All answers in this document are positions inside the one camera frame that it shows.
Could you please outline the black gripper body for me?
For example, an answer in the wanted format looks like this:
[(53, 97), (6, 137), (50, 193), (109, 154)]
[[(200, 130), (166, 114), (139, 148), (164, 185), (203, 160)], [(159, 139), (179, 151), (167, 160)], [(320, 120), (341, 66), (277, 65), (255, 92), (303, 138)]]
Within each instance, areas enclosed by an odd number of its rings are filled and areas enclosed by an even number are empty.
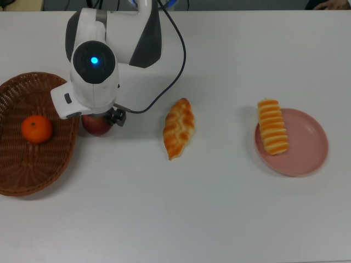
[(105, 120), (111, 125), (117, 125), (119, 127), (124, 126), (126, 121), (126, 112), (119, 108), (111, 108), (105, 114)]

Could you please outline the person's hand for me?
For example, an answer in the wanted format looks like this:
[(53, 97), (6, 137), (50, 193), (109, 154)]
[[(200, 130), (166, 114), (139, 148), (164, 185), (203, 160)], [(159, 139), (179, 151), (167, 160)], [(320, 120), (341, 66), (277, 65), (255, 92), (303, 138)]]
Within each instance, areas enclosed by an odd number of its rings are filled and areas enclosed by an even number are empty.
[(348, 0), (328, 0), (317, 4), (313, 10), (350, 10)]

